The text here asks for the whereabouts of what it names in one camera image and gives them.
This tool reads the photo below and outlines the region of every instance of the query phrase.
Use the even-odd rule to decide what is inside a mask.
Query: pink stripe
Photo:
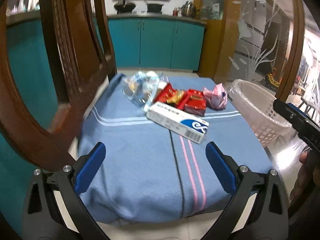
[[[187,151],[186,151],[186,146],[184,145],[183,138],[182,138],[181,135],[180,135],[180,140],[181,140],[181,145],[182,145],[182,149],[183,149],[183,153],[184,153],[184,158],[186,159],[186,164],[187,164],[187,168],[188,168],[188,172],[189,172],[189,177],[190,177],[190,181],[191,181],[191,185],[192,185],[192,189],[193,189],[193,199],[194,199],[194,202],[195,202],[195,206],[194,206],[193,212],[195,213],[196,212],[196,206],[198,205],[198,193],[197,193],[197,190],[196,190],[195,181],[194,181],[193,176],[192,176],[192,171],[191,171],[191,167],[190,167],[190,163],[189,163],[189,159],[188,159],[188,155],[187,155]]]
[[[198,166],[198,163],[197,163],[197,160],[196,160],[195,153],[193,151],[193,147],[192,147],[191,141],[188,140],[188,143],[189,143],[189,146],[190,146],[190,151],[191,151],[191,155],[192,155],[192,158],[193,158],[193,162],[194,162],[194,164],[196,166],[196,170],[197,170],[197,174],[198,174],[198,178],[199,178],[199,182],[200,182],[200,186],[201,186],[201,190],[202,190],[203,201],[202,201],[202,206],[201,206],[200,210],[203,210],[204,206],[205,206],[205,204],[207,202],[207,196],[205,194],[204,184],[203,184],[203,181],[202,181],[202,177],[201,177],[201,174],[200,174],[199,166]]]

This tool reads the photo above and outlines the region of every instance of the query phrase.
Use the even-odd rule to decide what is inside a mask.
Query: cabinet door
[[[117,67],[140,65],[141,19],[110,19],[109,30],[116,55]]]
[[[143,19],[140,64],[147,68],[170,68],[174,21]]]
[[[176,22],[172,46],[172,69],[198,70],[203,35],[203,26]]]

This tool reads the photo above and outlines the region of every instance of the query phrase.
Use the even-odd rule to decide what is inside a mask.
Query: blue blanket
[[[157,223],[223,209],[230,196],[205,156],[210,141],[252,171],[272,168],[260,142],[231,102],[222,111],[207,108],[203,118],[210,123],[207,136],[196,144],[148,120],[124,97],[123,77],[117,74],[111,80],[84,120],[79,137],[79,156],[88,154],[99,141],[107,149],[88,191],[81,194],[95,220]],[[212,90],[215,86],[207,78],[170,77],[169,82],[177,89]]]

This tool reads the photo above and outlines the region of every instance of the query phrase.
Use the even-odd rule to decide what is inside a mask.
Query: cardboard box
[[[203,141],[209,127],[208,122],[161,102],[149,108],[147,118],[196,143]]]

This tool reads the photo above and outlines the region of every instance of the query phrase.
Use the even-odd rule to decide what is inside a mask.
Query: screw
[[[242,166],[240,166],[240,170],[242,172],[248,172],[249,168],[247,166],[242,165]]]
[[[64,172],[69,172],[69,171],[71,171],[71,166],[70,166],[70,165],[64,166],[64,167],[63,167],[63,171],[64,171]]]
[[[36,169],[36,170],[33,172],[34,175],[39,175],[40,173],[41,173],[41,170],[40,170],[40,169]]]
[[[270,170],[270,173],[272,176],[278,175],[278,172],[276,170]]]

